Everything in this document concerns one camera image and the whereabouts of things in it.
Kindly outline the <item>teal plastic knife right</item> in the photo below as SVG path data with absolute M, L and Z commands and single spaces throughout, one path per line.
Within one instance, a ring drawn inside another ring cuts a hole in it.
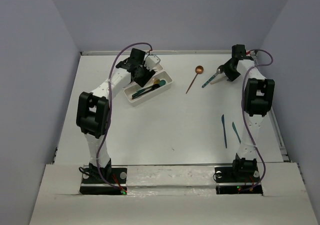
M 241 141 L 241 138 L 240 138 L 240 136 L 239 136 L 239 133 L 238 133 L 238 130 L 237 130 L 237 128 L 236 128 L 235 123 L 232 122 L 231 126 L 232 126 L 232 129 L 233 129 L 233 131 L 234 131 L 237 139 L 238 139 L 238 142 L 241 144 L 242 141 Z

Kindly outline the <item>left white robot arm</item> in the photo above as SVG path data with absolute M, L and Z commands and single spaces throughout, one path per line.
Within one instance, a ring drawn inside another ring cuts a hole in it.
M 104 183 L 110 179 L 112 162 L 106 137 L 111 125 L 113 99 L 127 85 L 134 82 L 145 86 L 156 73 L 146 61 L 149 52 L 132 48 L 129 57 L 118 61 L 117 55 L 108 78 L 91 92 L 82 92 L 78 98 L 76 125 L 87 141 L 90 161 L 84 173 Z

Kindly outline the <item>copper round spoon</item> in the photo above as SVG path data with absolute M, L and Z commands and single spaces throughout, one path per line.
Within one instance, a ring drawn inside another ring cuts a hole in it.
M 198 75 L 202 74 L 204 72 L 204 67 L 201 66 L 201 65 L 198 65 L 196 68 L 195 68 L 195 76 L 194 78 L 192 79 L 191 83 L 189 84 L 185 94 L 187 94 L 189 92 L 189 90 L 191 89 L 193 83 L 195 82 L 196 78 Z

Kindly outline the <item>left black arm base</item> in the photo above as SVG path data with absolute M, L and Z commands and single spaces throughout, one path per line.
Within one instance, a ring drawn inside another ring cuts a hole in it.
M 105 168 L 87 166 L 78 168 L 81 173 L 79 193 L 82 195 L 107 195 L 121 196 L 127 195 L 127 175 L 126 167 L 111 167 L 111 161 Z

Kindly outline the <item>teal plastic knife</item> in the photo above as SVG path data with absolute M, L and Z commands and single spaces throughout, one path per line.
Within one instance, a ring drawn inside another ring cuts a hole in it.
M 228 148 L 228 143 L 227 143 L 227 134 L 226 134 L 226 126 L 225 126 L 225 115 L 222 114 L 221 116 L 221 123 L 222 123 L 222 128 L 223 128 L 223 137 L 224 137 L 224 144 L 225 148 Z
M 240 138 L 240 136 L 239 136 L 239 133 L 238 133 L 238 130 L 237 130 L 237 128 L 236 128 L 235 123 L 232 122 L 231 126 L 232 126 L 232 129 L 233 129 L 233 131 L 234 131 L 237 139 L 238 139 L 238 142 L 241 144 L 242 141 L 241 141 L 241 138 Z

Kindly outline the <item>gold spoon teal handle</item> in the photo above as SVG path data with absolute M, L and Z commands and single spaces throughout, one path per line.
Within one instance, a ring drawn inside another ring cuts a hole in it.
M 145 87 L 145 88 L 142 88 L 142 89 L 140 89 L 140 90 L 136 91 L 132 96 L 136 96 L 136 95 L 138 95 L 138 94 L 140 94 L 140 93 L 144 92 L 145 90 L 152 88 L 152 86 L 153 86 L 153 85 L 158 84 L 159 82 L 160 82 L 160 80 L 159 80 L 159 79 L 155 79 L 155 80 L 153 81 L 153 84 L 152 84 L 152 85 L 150 85 L 150 86 L 148 86 L 148 87 Z

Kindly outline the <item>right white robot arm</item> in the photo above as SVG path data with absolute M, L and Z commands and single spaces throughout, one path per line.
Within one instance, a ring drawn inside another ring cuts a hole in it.
M 244 124 L 232 166 L 222 172 L 224 183 L 250 181 L 258 170 L 257 157 L 262 157 L 257 147 L 258 135 L 262 121 L 272 107 L 275 81 L 263 76 L 258 67 L 243 44 L 231 47 L 231 58 L 222 66 L 222 71 L 231 82 L 243 76 L 241 112 Z

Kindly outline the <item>white front utensil tray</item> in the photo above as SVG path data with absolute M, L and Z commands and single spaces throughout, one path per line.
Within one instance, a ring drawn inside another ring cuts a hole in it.
M 152 86 L 157 80 L 159 81 L 160 87 L 152 90 Z M 133 83 L 123 89 L 123 94 L 126 97 L 128 103 L 132 107 L 136 107 L 169 90 L 172 84 L 173 79 L 171 78 L 171 76 L 167 73 L 166 70 L 162 70 L 156 73 L 145 87 L 140 87 L 138 84 Z

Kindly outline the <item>teal plastic knife left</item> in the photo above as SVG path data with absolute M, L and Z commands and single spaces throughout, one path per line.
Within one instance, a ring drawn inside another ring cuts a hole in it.
M 222 128 L 223 128 L 223 137 L 224 137 L 224 144 L 225 148 L 228 148 L 228 143 L 227 143 L 227 134 L 226 134 L 226 126 L 225 126 L 225 115 L 222 114 L 221 116 L 221 123 L 222 123 Z

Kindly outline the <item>black measuring spoon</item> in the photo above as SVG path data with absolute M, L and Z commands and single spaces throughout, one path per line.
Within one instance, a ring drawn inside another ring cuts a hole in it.
M 159 83 L 156 83 L 156 84 L 153 84 L 152 86 L 149 86 L 147 88 L 143 88 L 139 91 L 137 91 L 136 93 L 134 93 L 132 96 L 131 96 L 131 99 L 134 100 L 136 98 L 138 98 L 139 96 L 142 96 L 150 91 L 153 91 L 155 89 L 158 89 L 160 87 L 160 84 Z

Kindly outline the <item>beige measuring spoon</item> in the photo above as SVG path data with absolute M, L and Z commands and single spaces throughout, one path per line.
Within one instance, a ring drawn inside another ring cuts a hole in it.
M 220 81 L 224 81 L 224 80 L 226 80 L 226 79 L 227 79 L 226 76 L 220 77 L 220 78 L 218 78 L 218 79 L 214 79 L 213 81 L 211 81 L 210 84 L 213 85 L 213 84 L 215 84 L 215 83 L 218 83 L 218 82 L 220 82 Z

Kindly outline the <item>silver spoon teal handle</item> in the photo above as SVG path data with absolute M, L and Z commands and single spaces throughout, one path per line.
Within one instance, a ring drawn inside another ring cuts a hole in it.
M 212 75 L 201 87 L 205 88 L 210 82 L 213 80 L 219 79 L 221 77 L 225 77 L 223 65 L 220 65 L 214 75 Z

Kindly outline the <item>teal plastic spoon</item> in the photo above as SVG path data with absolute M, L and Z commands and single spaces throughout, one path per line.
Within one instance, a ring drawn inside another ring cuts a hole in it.
M 152 89 L 157 89 L 157 88 L 160 88 L 162 86 L 164 86 L 167 82 L 164 80 L 164 79 L 157 79 L 153 85 L 151 86 Z

